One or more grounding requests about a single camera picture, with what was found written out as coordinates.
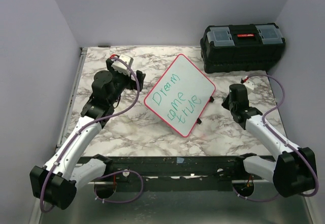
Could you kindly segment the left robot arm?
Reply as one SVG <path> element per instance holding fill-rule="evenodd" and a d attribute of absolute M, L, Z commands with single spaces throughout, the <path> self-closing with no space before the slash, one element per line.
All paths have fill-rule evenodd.
<path fill-rule="evenodd" d="M 115 177 L 113 161 L 100 154 L 80 167 L 76 164 L 110 118 L 130 110 L 127 107 L 114 112 L 123 91 L 142 90 L 145 74 L 131 69 L 133 61 L 127 55 L 112 55 L 106 60 L 107 68 L 95 74 L 92 93 L 71 134 L 50 160 L 31 170 L 32 193 L 40 200 L 41 212 L 47 213 L 54 207 L 65 210 L 74 200 L 77 190 L 89 182 Z"/>

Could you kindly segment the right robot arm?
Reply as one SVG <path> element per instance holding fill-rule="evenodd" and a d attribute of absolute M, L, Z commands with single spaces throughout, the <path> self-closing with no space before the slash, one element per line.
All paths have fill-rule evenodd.
<path fill-rule="evenodd" d="M 251 107 L 244 84 L 230 85 L 222 106 L 230 111 L 237 124 L 260 140 L 274 158 L 270 161 L 255 154 L 240 156 L 233 168 L 237 178 L 257 175 L 273 183 L 277 192 L 286 198 L 317 190 L 314 152 L 291 142 L 267 122 L 260 110 Z"/>

